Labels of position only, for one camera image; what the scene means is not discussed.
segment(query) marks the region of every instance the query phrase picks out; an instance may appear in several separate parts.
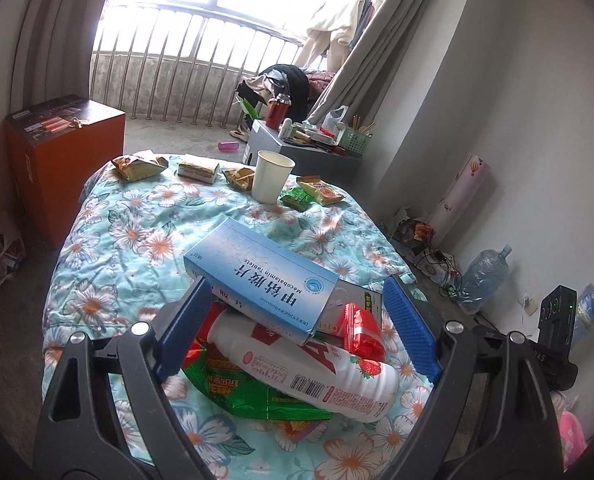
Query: orange box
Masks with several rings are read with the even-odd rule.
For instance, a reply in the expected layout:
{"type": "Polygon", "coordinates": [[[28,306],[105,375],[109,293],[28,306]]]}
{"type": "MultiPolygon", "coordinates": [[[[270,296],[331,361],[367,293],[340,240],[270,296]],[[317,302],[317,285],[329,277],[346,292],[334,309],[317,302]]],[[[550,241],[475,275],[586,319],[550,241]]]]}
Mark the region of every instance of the orange box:
{"type": "Polygon", "coordinates": [[[76,95],[6,118],[8,159],[19,195],[53,247],[61,248],[68,236],[88,177],[123,154],[125,120],[121,110],[76,95]]]}

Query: red bottle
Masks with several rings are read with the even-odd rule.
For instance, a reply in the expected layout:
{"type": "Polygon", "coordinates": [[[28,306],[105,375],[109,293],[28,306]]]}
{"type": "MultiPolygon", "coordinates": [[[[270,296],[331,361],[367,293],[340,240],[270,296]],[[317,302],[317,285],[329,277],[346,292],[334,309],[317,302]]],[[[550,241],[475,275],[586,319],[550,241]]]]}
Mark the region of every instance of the red bottle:
{"type": "Polygon", "coordinates": [[[266,126],[273,130],[278,130],[286,117],[288,107],[291,105],[291,99],[286,94],[279,94],[276,98],[270,99],[268,105],[266,126]]]}

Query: floral bedspread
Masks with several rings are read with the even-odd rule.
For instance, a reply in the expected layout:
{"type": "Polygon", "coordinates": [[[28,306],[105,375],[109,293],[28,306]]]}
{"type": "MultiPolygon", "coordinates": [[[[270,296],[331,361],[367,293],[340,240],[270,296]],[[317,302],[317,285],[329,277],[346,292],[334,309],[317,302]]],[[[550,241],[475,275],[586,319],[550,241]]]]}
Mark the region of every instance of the floral bedspread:
{"type": "MultiPolygon", "coordinates": [[[[226,217],[337,272],[345,280],[381,291],[389,274],[412,283],[410,269],[351,198],[333,207],[298,213],[258,204],[231,189],[220,174],[208,186],[176,176],[179,157],[160,175],[135,183],[119,180],[108,165],[84,188],[81,211],[52,277],[43,317],[45,395],[69,336],[123,333],[151,320],[187,290],[183,254],[226,217]]],[[[222,167],[238,167],[224,162],[222,167]]],[[[287,186],[295,184],[291,176],[287,186]]],[[[376,478],[403,445],[431,384],[413,368],[386,311],[382,333],[388,362],[399,371],[399,396],[377,423],[342,415],[322,422],[305,439],[290,441],[272,421],[236,418],[197,391],[183,373],[164,390],[181,426],[218,480],[269,475],[285,480],[376,478]]],[[[119,376],[111,379],[119,419],[135,457],[148,461],[119,376]]]]}

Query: metal screw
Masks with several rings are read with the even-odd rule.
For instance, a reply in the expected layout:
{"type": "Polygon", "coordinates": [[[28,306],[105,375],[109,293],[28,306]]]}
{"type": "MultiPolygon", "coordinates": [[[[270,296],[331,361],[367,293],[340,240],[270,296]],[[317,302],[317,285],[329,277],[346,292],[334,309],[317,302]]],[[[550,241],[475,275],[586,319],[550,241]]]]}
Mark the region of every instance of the metal screw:
{"type": "Polygon", "coordinates": [[[151,326],[145,321],[139,321],[138,323],[135,323],[132,327],[130,327],[130,331],[135,335],[144,335],[150,329],[151,326]]]}
{"type": "Polygon", "coordinates": [[[70,336],[70,342],[77,344],[81,343],[86,338],[86,334],[83,332],[75,332],[73,335],[70,336]]]}
{"type": "Polygon", "coordinates": [[[524,336],[524,334],[522,334],[521,332],[511,332],[510,333],[510,340],[513,343],[516,343],[518,345],[521,345],[524,343],[524,341],[526,341],[526,336],[524,336]]]}
{"type": "Polygon", "coordinates": [[[464,326],[459,321],[449,321],[446,323],[446,330],[451,334],[460,334],[464,331],[464,326]]]}

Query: curtain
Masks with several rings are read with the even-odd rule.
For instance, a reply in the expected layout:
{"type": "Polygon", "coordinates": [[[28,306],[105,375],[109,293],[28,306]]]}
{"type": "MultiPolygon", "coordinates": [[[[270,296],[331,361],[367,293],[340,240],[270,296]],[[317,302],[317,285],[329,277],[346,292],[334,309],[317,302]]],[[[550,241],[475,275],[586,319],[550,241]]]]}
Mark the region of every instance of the curtain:
{"type": "Polygon", "coordinates": [[[321,122],[326,113],[348,106],[346,117],[358,114],[363,124],[375,118],[406,54],[429,0],[384,0],[333,81],[315,103],[308,120],[321,122]]]}
{"type": "Polygon", "coordinates": [[[30,0],[14,60],[11,111],[69,93],[88,97],[104,1],[30,0]]]}

